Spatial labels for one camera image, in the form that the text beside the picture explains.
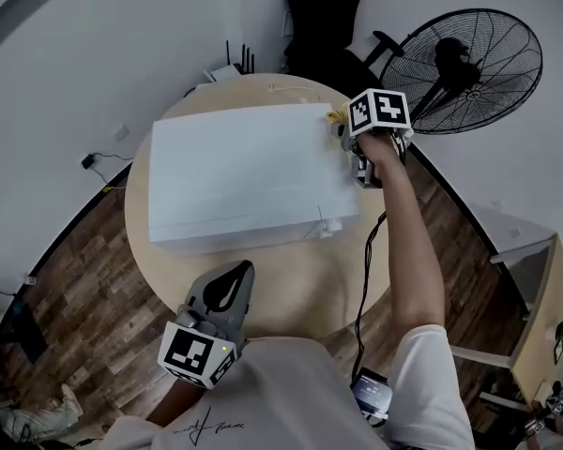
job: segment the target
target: round wooden table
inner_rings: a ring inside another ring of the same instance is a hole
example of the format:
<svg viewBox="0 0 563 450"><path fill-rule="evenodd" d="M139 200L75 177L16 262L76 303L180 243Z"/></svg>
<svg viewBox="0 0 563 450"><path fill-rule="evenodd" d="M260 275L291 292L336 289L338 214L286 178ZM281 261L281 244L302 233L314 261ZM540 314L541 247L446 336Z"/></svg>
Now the round wooden table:
<svg viewBox="0 0 563 450"><path fill-rule="evenodd" d="M270 85L285 90L271 92ZM318 102L319 98L335 109L348 99L320 83L299 77L246 75L196 90L177 102L163 118L305 100ZM331 238L180 257L151 244L148 238L150 137L146 137L129 172L125 220L140 271L167 307L176 311L191 283L205 271L221 263L247 259L254 263L256 272L251 309L244 321L247 336L321 338L356 318L363 292L365 242L385 209L382 191L364 190L355 184L360 216ZM388 285L388 227L382 225L373 245L365 310Z"/></svg>

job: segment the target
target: wall socket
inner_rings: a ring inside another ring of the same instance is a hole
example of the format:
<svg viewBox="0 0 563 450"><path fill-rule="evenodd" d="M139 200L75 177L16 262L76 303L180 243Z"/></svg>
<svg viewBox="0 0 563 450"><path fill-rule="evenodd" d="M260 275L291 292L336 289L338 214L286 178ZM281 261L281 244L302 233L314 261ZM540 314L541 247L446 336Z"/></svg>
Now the wall socket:
<svg viewBox="0 0 563 450"><path fill-rule="evenodd" d="M116 142L121 142L129 135L129 129L125 125L119 125L113 132L113 137Z"/></svg>
<svg viewBox="0 0 563 450"><path fill-rule="evenodd" d="M499 212L503 211L503 203L500 200L492 200L491 204L495 210L498 210Z"/></svg>

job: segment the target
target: yellow object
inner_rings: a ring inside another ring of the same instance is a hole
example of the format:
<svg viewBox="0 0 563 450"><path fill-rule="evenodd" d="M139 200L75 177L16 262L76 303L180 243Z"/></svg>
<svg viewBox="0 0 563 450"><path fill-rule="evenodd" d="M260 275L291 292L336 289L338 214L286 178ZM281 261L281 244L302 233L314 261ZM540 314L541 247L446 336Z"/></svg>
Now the yellow object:
<svg viewBox="0 0 563 450"><path fill-rule="evenodd" d="M330 124L344 124L348 123L348 102L342 105L339 110L327 112L326 119Z"/></svg>

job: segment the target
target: person's hand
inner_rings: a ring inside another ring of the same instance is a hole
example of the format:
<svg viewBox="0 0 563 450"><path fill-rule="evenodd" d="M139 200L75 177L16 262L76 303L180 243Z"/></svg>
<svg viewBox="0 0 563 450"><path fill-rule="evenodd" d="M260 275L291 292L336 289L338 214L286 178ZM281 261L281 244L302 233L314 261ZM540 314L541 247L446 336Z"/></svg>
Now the person's hand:
<svg viewBox="0 0 563 450"><path fill-rule="evenodd" d="M373 136L369 132L361 133L357 137L358 146L365 154L365 157L375 167L375 176L381 180L381 172L387 167L401 166L396 150L391 138L388 135Z"/></svg>

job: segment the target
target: white box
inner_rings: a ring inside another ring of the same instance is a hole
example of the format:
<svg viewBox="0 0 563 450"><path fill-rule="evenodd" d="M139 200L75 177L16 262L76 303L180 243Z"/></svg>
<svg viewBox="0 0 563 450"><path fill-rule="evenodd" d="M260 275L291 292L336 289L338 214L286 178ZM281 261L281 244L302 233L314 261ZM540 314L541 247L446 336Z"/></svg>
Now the white box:
<svg viewBox="0 0 563 450"><path fill-rule="evenodd" d="M185 254L330 236L358 215L328 104L275 105L155 122L150 241Z"/></svg>

